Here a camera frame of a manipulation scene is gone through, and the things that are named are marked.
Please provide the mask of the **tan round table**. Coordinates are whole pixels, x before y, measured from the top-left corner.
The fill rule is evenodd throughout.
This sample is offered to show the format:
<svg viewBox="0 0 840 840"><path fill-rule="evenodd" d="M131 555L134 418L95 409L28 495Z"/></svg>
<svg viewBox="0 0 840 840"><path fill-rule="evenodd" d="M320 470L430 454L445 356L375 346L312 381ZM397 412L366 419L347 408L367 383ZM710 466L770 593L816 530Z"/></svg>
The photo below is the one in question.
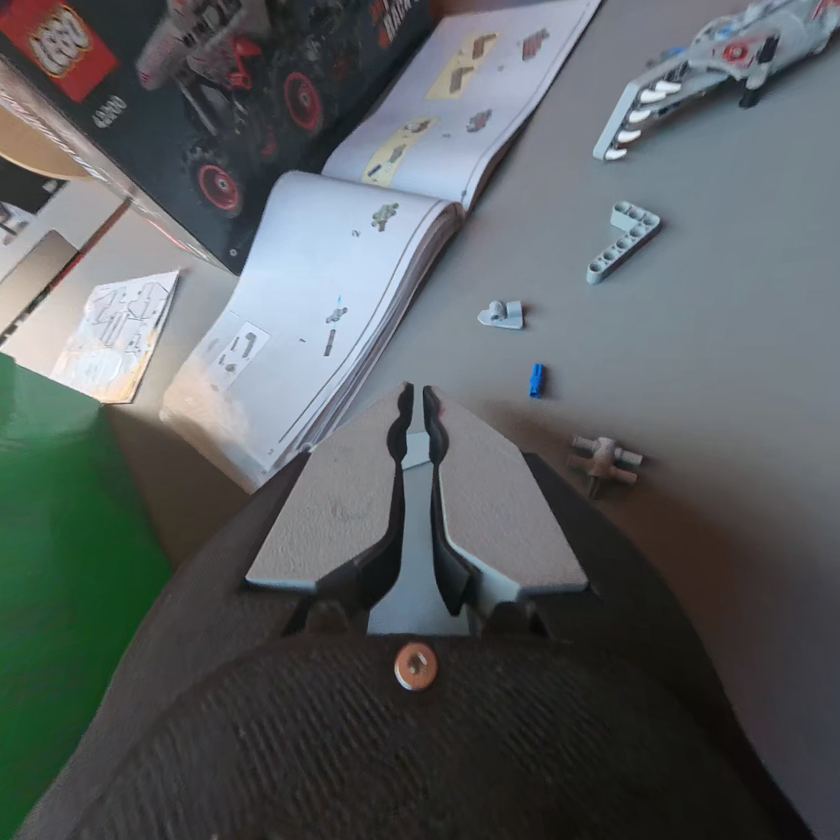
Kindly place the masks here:
<svg viewBox="0 0 840 840"><path fill-rule="evenodd" d="M59 181L91 179L67 152L4 105L1 105L1 156L29 172Z"/></svg>

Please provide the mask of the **grey lego connector with pins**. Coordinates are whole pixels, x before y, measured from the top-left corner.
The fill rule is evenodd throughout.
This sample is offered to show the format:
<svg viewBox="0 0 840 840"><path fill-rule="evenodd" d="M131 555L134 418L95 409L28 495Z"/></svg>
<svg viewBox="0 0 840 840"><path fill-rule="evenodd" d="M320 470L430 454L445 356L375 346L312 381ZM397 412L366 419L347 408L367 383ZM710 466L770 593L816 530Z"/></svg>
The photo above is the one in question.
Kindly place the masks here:
<svg viewBox="0 0 840 840"><path fill-rule="evenodd" d="M603 485L635 486L643 460L642 455L621 447L613 438L574 436L567 465L587 478L586 496L594 500Z"/></svg>

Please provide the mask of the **grey flat panel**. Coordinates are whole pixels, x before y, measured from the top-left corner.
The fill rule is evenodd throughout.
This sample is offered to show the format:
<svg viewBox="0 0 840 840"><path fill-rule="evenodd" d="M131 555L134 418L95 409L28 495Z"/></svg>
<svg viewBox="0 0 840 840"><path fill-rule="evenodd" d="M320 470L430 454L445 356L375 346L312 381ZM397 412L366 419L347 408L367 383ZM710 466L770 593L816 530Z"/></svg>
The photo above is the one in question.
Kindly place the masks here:
<svg viewBox="0 0 840 840"><path fill-rule="evenodd" d="M1 282L1 333L10 330L49 283L77 256L77 248L50 230Z"/></svg>

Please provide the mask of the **grey bent lego beam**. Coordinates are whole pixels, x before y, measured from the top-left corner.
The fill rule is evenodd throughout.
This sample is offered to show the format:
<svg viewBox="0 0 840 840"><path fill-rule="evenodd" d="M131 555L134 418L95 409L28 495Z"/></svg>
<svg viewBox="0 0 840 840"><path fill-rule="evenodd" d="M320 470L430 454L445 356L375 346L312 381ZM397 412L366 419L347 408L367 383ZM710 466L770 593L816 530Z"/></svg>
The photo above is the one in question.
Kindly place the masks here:
<svg viewBox="0 0 840 840"><path fill-rule="evenodd" d="M662 218L629 201L619 201L612 207L610 225L620 235L589 263L585 278L591 286L602 283L648 245L660 232Z"/></svg>

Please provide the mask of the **green board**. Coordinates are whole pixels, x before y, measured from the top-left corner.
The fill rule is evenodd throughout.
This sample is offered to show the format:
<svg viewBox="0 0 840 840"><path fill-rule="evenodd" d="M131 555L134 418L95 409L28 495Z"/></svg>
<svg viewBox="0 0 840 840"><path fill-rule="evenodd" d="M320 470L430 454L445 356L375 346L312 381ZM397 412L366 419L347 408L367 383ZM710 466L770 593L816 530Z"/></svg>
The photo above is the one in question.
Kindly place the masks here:
<svg viewBox="0 0 840 840"><path fill-rule="evenodd" d="M1 838L75 751L171 568L104 409L1 358Z"/></svg>

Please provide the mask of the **grey toothed lego model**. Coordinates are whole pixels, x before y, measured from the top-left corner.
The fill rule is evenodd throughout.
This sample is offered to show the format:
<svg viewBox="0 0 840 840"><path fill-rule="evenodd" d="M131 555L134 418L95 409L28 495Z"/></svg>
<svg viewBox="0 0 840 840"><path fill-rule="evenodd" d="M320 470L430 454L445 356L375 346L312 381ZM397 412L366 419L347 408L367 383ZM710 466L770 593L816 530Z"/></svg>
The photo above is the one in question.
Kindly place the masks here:
<svg viewBox="0 0 840 840"><path fill-rule="evenodd" d="M626 84L593 157L621 160L648 123L729 81L740 85L739 107L753 108L769 79L822 53L838 28L838 1L753 2L714 18L687 47L662 53Z"/></svg>

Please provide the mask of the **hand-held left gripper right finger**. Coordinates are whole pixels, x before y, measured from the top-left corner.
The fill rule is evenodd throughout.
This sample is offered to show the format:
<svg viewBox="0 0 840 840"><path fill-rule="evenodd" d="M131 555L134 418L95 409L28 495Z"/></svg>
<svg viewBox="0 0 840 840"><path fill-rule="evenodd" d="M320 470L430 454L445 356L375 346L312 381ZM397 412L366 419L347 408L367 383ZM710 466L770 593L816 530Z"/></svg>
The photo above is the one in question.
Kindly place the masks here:
<svg viewBox="0 0 840 840"><path fill-rule="evenodd" d="M518 446L436 386L423 388L433 465L434 573L452 616L576 594L587 575Z"/></svg>

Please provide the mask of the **white sticker sheet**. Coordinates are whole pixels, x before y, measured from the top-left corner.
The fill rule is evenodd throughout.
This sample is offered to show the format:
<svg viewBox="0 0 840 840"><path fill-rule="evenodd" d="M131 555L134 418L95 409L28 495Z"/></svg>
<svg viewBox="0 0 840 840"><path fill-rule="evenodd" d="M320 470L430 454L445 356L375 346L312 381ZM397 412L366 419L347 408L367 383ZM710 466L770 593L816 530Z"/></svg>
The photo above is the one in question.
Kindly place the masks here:
<svg viewBox="0 0 840 840"><path fill-rule="evenodd" d="M81 320L49 373L103 405L129 404L172 306L180 271L94 287Z"/></svg>

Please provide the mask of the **black lego set box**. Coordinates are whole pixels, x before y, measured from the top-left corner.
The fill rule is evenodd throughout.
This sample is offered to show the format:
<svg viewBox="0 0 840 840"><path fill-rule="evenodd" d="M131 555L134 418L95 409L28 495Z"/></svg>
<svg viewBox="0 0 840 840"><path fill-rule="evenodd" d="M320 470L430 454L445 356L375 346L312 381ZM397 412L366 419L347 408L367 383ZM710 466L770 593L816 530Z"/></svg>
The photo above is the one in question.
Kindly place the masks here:
<svg viewBox="0 0 840 840"><path fill-rule="evenodd" d="M430 2L2 2L2 59L239 275L268 194L318 174L430 34Z"/></svg>

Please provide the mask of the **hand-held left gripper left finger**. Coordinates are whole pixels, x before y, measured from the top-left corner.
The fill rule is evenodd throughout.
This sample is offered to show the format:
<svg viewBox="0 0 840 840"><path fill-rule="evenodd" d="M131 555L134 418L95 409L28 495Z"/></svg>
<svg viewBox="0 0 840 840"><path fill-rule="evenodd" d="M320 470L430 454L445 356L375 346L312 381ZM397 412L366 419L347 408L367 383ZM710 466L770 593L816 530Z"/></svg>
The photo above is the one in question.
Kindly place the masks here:
<svg viewBox="0 0 840 840"><path fill-rule="evenodd" d="M402 383L309 453L246 574L249 585L368 612L402 564L403 459L414 387Z"/></svg>

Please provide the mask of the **open instruction booklet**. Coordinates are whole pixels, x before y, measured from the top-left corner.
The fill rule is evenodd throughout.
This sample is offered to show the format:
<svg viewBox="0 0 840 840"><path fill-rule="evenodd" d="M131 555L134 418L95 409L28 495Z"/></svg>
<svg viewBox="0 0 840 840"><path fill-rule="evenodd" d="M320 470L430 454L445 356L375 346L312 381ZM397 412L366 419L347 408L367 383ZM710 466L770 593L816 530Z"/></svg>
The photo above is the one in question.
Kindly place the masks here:
<svg viewBox="0 0 840 840"><path fill-rule="evenodd" d="M443 18L320 174L275 183L161 420L248 493L325 437L601 4Z"/></svg>

